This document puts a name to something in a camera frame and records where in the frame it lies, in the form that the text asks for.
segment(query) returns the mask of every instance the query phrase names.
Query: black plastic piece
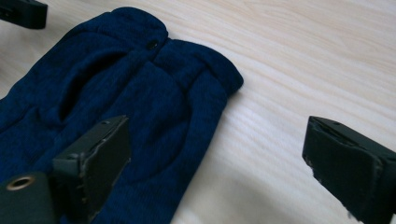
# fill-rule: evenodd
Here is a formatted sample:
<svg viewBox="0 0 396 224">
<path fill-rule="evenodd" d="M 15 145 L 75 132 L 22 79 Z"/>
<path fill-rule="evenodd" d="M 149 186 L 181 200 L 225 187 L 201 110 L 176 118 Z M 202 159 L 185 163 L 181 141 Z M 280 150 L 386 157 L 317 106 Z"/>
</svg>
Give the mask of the black plastic piece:
<svg viewBox="0 0 396 224">
<path fill-rule="evenodd" d="M 46 27 L 48 6 L 35 0 L 0 0 L 0 20 L 29 29 Z"/>
<path fill-rule="evenodd" d="M 18 175 L 0 185 L 0 222 L 58 223 L 45 174 Z"/>
<path fill-rule="evenodd" d="M 310 117 L 303 158 L 357 220 L 388 224 L 396 205 L 396 153 L 329 119 Z"/>
<path fill-rule="evenodd" d="M 53 159 L 54 174 L 70 195 L 66 215 L 91 222 L 131 158 L 128 119 L 105 120 Z"/>
</svg>

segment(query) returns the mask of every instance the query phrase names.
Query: navy blue fabric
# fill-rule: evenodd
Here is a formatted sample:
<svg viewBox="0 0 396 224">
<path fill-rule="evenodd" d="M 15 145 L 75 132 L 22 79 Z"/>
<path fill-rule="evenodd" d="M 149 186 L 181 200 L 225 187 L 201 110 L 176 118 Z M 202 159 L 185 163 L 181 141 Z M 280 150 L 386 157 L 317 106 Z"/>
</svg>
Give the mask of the navy blue fabric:
<svg viewBox="0 0 396 224">
<path fill-rule="evenodd" d="M 123 7 L 67 33 L 0 101 L 0 181 L 50 173 L 95 123 L 130 118 L 132 161 L 93 223 L 169 223 L 243 79 L 213 49 Z"/>
</svg>

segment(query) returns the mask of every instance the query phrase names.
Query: wooden table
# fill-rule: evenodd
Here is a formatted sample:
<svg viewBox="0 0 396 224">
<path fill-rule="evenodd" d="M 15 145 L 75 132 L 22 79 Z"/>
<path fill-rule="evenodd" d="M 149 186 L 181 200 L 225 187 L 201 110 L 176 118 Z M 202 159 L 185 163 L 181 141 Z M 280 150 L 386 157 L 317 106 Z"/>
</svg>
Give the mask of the wooden table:
<svg viewBox="0 0 396 224">
<path fill-rule="evenodd" d="M 357 223 L 305 165 L 306 123 L 334 119 L 396 150 L 395 1 L 42 2 L 45 30 L 0 21 L 0 98 L 68 30 L 117 7 L 146 10 L 243 75 L 173 223 Z"/>
</svg>

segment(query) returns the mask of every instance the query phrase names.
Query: light wood surface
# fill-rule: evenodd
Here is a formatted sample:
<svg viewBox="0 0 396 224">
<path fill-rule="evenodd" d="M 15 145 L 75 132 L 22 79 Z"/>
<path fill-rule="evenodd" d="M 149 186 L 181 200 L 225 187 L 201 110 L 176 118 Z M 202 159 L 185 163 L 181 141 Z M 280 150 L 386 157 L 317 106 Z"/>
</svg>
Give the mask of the light wood surface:
<svg viewBox="0 0 396 224">
<path fill-rule="evenodd" d="M 146 10 L 243 75 L 173 223 L 357 223 L 301 153 L 310 115 L 396 150 L 394 0 L 42 2 L 45 30 L 0 21 L 0 98 L 68 30 L 117 7 Z"/>
</svg>

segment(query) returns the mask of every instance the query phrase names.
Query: metal ring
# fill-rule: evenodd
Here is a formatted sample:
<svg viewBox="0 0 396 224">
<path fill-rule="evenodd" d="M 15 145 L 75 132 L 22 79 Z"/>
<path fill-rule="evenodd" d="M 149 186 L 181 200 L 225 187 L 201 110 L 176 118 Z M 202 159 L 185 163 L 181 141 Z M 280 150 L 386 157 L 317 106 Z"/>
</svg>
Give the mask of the metal ring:
<svg viewBox="0 0 396 224">
<path fill-rule="evenodd" d="M 33 184 L 33 182 L 35 182 L 34 176 L 32 175 L 22 176 L 19 177 L 18 179 L 11 181 L 11 183 L 7 185 L 7 190 L 24 189 L 29 185 Z"/>
</svg>

